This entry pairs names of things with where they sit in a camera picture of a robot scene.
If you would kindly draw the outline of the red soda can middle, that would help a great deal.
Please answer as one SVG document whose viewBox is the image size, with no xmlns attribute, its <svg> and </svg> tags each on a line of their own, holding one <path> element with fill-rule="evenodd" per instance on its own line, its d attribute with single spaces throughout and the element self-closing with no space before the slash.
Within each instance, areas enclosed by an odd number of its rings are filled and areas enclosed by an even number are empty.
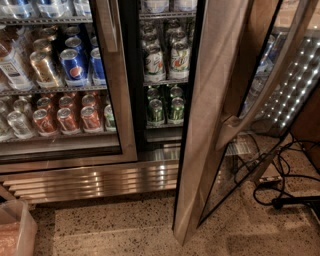
<svg viewBox="0 0 320 256">
<path fill-rule="evenodd" d="M 69 108 L 61 108 L 57 112 L 57 120 L 61 125 L 63 134 L 71 135 L 80 132 L 79 124 L 73 111 Z"/>
</svg>

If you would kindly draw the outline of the clear plastic storage bin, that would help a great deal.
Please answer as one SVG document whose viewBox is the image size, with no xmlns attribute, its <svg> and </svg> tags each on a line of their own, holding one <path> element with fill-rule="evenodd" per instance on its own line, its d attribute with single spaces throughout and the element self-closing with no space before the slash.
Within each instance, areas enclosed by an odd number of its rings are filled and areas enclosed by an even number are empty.
<svg viewBox="0 0 320 256">
<path fill-rule="evenodd" d="M 0 205 L 0 256 L 33 256 L 36 233 L 37 224 L 26 201 Z"/>
</svg>

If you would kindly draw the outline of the gold soda can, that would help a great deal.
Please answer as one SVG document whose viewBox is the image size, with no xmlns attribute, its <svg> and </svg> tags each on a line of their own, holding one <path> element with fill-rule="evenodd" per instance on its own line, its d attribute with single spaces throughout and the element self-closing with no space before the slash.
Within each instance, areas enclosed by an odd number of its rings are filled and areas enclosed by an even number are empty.
<svg viewBox="0 0 320 256">
<path fill-rule="evenodd" d="M 63 85 L 60 74 L 49 53 L 33 52 L 30 55 L 30 63 L 36 73 L 36 81 L 41 88 L 57 88 Z"/>
</svg>

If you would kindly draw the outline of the red soda can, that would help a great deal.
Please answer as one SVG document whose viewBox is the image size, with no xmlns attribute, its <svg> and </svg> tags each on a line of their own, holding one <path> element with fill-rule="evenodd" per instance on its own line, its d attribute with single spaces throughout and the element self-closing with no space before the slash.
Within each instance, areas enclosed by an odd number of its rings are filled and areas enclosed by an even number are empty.
<svg viewBox="0 0 320 256">
<path fill-rule="evenodd" d="M 61 108 L 57 112 L 57 120 L 61 125 L 63 134 L 71 135 L 80 132 L 79 124 L 73 111 L 69 108 Z"/>
<path fill-rule="evenodd" d="M 86 132 L 102 131 L 102 123 L 97 110 L 92 106 L 86 106 L 81 109 L 81 119 L 83 128 Z"/>
<path fill-rule="evenodd" d="M 58 131 L 56 122 L 51 114 L 45 109 L 36 110 L 33 113 L 33 121 L 41 136 L 52 136 Z"/>
</svg>

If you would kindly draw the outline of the blue Pepsi can edge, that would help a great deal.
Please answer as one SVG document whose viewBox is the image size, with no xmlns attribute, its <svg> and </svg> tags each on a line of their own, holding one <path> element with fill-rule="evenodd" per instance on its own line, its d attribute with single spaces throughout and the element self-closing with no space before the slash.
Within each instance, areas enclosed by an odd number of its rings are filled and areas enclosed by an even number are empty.
<svg viewBox="0 0 320 256">
<path fill-rule="evenodd" d="M 99 48 L 94 48 L 90 53 L 90 61 L 93 68 L 93 78 L 99 85 L 106 84 L 104 67 L 100 56 Z"/>
</svg>

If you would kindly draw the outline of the stainless fridge bottom grille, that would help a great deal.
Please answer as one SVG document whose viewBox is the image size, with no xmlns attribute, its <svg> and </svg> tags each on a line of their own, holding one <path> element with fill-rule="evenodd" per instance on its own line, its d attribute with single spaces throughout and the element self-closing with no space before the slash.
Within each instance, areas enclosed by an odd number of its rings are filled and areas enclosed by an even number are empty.
<svg viewBox="0 0 320 256">
<path fill-rule="evenodd" d="M 178 148 L 144 151 L 136 161 L 102 154 L 80 158 L 79 153 L 1 157 L 1 196 L 40 204 L 174 189 L 178 207 L 204 204 L 210 196 L 221 202 L 274 156 L 272 151 L 226 150 L 197 166 L 194 159 L 181 159 Z"/>
</svg>

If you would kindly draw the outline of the green soda can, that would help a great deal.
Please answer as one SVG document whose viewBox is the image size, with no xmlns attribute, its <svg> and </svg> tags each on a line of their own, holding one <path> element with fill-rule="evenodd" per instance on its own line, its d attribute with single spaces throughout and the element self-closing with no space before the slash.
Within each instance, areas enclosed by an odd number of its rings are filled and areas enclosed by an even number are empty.
<svg viewBox="0 0 320 256">
<path fill-rule="evenodd" d="M 184 100 L 175 97 L 171 100 L 168 120 L 171 124 L 179 124 L 184 120 Z"/>
</svg>

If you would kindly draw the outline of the glass fridge door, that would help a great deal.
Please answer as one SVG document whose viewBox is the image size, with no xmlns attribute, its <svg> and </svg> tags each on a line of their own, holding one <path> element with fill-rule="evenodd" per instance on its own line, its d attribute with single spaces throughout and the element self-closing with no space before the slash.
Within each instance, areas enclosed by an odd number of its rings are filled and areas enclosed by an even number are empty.
<svg viewBox="0 0 320 256">
<path fill-rule="evenodd" d="M 319 88 L 319 0 L 199 0 L 173 234 L 261 177 Z"/>
<path fill-rule="evenodd" d="M 135 159 L 135 141 L 130 109 L 126 63 L 121 35 L 121 20 L 117 0 L 0 0 L 0 41 L 8 41 L 32 73 L 33 88 L 19 91 L 9 85 L 1 72 L 1 136 L 0 158 L 8 155 L 78 150 L 79 157 L 100 154 L 120 155 L 124 161 Z M 91 51 L 98 47 L 106 78 L 99 85 L 93 78 Z M 88 65 L 88 85 L 68 86 L 60 62 L 65 49 L 77 50 Z M 63 85 L 41 88 L 30 63 L 35 51 L 47 52 L 60 74 Z M 102 123 L 102 131 L 86 132 L 81 109 L 94 107 Z M 80 132 L 66 135 L 61 131 L 57 112 L 61 108 L 73 111 Z M 36 110 L 47 110 L 58 131 L 41 136 L 33 121 Z M 26 115 L 35 136 L 20 139 L 8 124 L 12 111 Z"/>
</svg>

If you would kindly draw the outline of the red soda can left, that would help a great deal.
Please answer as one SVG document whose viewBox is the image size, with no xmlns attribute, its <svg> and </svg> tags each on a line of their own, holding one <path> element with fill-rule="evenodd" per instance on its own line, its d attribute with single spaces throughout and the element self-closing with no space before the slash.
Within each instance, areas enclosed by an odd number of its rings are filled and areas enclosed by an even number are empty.
<svg viewBox="0 0 320 256">
<path fill-rule="evenodd" d="M 41 136 L 52 136 L 58 131 L 56 122 L 51 114 L 45 109 L 36 110 L 33 113 L 33 121 Z"/>
</svg>

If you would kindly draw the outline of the clear labelled bottle left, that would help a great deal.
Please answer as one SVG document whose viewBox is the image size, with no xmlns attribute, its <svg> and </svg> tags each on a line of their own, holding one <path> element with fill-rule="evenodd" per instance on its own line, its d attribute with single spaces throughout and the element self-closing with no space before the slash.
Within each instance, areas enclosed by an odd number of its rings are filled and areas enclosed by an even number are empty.
<svg viewBox="0 0 320 256">
<path fill-rule="evenodd" d="M 33 88 L 32 73 L 20 55 L 8 41 L 0 41 L 0 70 L 9 80 L 9 85 L 19 91 Z"/>
</svg>

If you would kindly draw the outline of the white green can far left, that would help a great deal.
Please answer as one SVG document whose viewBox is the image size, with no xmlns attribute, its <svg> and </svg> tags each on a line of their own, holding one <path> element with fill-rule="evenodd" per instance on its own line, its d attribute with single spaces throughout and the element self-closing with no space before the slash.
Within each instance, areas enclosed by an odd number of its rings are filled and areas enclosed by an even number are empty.
<svg viewBox="0 0 320 256">
<path fill-rule="evenodd" d="M 159 45 L 152 44 L 146 47 L 144 69 L 146 82 L 159 82 L 165 79 L 163 53 Z"/>
</svg>

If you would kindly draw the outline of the blue Pepsi can front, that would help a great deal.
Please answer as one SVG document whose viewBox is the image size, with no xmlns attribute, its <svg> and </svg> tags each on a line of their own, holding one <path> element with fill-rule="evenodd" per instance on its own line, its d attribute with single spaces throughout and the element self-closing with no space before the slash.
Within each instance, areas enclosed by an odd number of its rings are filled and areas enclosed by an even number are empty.
<svg viewBox="0 0 320 256">
<path fill-rule="evenodd" d="M 77 50 L 63 50 L 60 54 L 60 62 L 65 72 L 65 81 L 68 86 L 83 87 L 88 85 L 88 65 Z"/>
</svg>

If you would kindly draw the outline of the red soda can right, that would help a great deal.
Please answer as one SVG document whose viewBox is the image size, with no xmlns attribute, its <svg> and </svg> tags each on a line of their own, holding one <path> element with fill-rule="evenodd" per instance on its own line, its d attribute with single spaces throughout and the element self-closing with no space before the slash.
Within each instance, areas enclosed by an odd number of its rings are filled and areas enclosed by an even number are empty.
<svg viewBox="0 0 320 256">
<path fill-rule="evenodd" d="M 86 106 L 81 109 L 81 119 L 83 128 L 86 132 L 102 131 L 102 123 L 97 110 L 92 106 Z"/>
</svg>

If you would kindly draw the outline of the silver can lower left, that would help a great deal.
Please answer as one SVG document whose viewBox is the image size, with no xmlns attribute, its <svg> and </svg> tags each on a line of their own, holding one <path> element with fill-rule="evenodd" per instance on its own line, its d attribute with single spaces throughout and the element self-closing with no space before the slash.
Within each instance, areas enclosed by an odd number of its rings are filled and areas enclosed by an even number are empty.
<svg viewBox="0 0 320 256">
<path fill-rule="evenodd" d="M 8 114 L 7 121 L 18 138 L 29 139 L 35 136 L 32 124 L 24 113 L 12 111 Z"/>
</svg>

